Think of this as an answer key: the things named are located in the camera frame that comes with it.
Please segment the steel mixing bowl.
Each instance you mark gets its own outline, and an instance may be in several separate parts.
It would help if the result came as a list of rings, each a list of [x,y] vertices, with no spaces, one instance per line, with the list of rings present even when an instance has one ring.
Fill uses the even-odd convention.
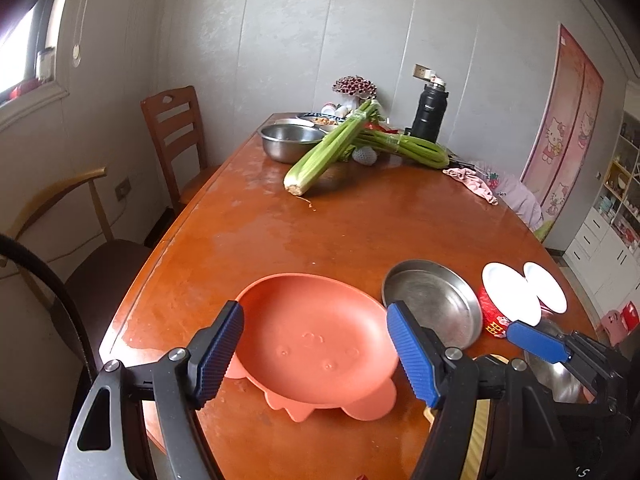
[[[576,403],[584,396],[582,384],[562,363],[549,363],[526,350],[524,360],[538,382],[551,390],[555,402]]]

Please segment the red noodle bowl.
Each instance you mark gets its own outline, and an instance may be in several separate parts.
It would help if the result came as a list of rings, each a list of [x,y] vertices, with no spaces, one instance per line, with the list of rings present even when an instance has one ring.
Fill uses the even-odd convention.
[[[496,338],[504,338],[512,322],[536,326],[541,320],[540,302],[532,286],[523,274],[504,263],[484,266],[478,300],[484,329]]]
[[[541,307],[549,312],[563,314],[567,310],[567,299],[562,287],[553,275],[538,263],[526,262],[524,278],[537,296]]]

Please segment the steel pan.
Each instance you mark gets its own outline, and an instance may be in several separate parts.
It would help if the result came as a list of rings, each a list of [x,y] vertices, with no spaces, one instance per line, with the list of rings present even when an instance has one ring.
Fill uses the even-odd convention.
[[[385,307],[403,301],[418,323],[434,330],[447,347],[470,348],[480,336],[483,315],[471,286],[453,270],[430,260],[406,260],[386,274]]]

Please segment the yellow shell-shaped plate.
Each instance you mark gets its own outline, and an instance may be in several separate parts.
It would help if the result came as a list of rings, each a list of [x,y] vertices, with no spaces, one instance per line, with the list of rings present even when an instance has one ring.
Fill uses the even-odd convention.
[[[480,473],[489,426],[491,400],[477,400],[468,450],[461,471],[461,480],[476,480]]]

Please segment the orange pig-shaped plate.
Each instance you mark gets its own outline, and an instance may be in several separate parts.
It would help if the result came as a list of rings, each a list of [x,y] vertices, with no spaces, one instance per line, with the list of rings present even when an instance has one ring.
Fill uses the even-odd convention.
[[[374,298],[333,278],[280,273],[236,300],[244,328],[226,375],[249,380],[270,408],[294,422],[332,408],[370,422],[393,409],[398,355]]]

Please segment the pink child stool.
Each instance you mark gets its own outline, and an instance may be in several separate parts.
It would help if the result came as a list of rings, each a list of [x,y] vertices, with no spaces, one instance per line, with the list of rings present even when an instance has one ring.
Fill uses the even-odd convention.
[[[639,312],[632,301],[628,301],[622,310],[611,310],[603,315],[600,326],[612,347],[620,344],[639,326]]]

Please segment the white shelf cabinet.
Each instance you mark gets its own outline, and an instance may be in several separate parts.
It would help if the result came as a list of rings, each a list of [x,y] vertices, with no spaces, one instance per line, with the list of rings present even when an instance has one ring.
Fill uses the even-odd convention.
[[[563,259],[602,318],[639,301],[639,119],[623,114],[597,198]]]

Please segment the lilac child's garment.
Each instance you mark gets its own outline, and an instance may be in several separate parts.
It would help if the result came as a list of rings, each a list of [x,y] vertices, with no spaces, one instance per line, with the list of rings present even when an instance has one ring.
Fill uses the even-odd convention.
[[[518,177],[501,169],[488,165],[487,162],[474,160],[472,165],[476,173],[491,189],[495,196],[503,200],[521,222],[535,232],[544,224],[541,206],[535,195],[520,181]]]

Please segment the pink cloth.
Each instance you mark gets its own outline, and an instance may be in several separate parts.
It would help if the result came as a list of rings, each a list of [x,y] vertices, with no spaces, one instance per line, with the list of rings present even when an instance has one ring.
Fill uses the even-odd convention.
[[[469,168],[447,168],[443,174],[463,184],[471,193],[486,200],[488,204],[496,206],[498,200],[491,188],[480,178],[476,172]]]

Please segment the white foam-net fruit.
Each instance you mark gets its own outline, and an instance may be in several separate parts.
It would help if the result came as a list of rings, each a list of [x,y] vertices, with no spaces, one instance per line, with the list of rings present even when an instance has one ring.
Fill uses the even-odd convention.
[[[360,146],[352,152],[352,159],[362,166],[373,166],[378,160],[378,153],[370,146]]]

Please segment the celery bunch rear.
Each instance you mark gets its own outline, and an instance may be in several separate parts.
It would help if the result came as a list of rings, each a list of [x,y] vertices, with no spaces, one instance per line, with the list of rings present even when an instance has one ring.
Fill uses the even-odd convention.
[[[445,169],[449,166],[449,155],[444,148],[415,136],[366,129],[356,136],[356,143],[432,169]]]

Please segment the celery bunch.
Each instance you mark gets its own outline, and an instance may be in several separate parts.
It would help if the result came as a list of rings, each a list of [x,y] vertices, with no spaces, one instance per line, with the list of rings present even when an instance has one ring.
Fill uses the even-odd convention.
[[[449,155],[444,148],[415,136],[366,129],[356,136],[356,143],[432,169],[445,169],[449,166]]]
[[[307,193],[363,132],[367,123],[378,114],[380,107],[378,100],[367,100],[341,125],[326,134],[318,145],[288,170],[283,179],[285,191],[294,196]]]

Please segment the celery bunch front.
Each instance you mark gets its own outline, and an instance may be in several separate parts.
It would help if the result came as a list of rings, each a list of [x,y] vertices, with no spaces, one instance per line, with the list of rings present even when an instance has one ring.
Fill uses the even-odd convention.
[[[363,132],[367,123],[378,114],[380,107],[378,100],[367,100],[341,125],[326,134],[318,145],[288,170],[283,179],[285,191],[294,196],[307,193]]]

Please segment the hello kitty pink curtain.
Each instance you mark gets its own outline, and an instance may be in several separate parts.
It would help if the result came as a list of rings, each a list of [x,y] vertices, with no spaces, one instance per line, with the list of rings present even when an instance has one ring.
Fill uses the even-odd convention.
[[[552,226],[577,181],[598,117],[604,81],[566,27],[559,44],[550,96],[538,136],[522,175]]]

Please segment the black thermos bottle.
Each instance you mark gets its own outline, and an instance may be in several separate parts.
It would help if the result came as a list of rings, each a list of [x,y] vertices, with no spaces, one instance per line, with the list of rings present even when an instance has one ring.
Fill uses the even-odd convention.
[[[446,113],[448,96],[446,82],[434,70],[416,64],[412,76],[424,82],[410,134],[415,138],[437,142],[442,118]]]

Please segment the steel bowl at back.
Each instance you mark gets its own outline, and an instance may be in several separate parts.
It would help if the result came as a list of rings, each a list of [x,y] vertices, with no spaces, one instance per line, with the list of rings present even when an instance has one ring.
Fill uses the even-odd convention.
[[[260,129],[260,138],[270,159],[293,165],[322,141],[324,133],[307,126],[273,124]]]

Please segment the brown wooden slat chair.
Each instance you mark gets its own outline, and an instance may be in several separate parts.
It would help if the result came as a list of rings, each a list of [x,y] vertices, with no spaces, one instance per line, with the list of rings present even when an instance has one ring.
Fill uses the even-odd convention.
[[[218,169],[209,165],[198,95],[193,86],[169,89],[148,96],[140,102],[140,107],[171,205],[180,214]],[[180,188],[172,163],[190,148],[194,148],[198,156],[198,172]]]

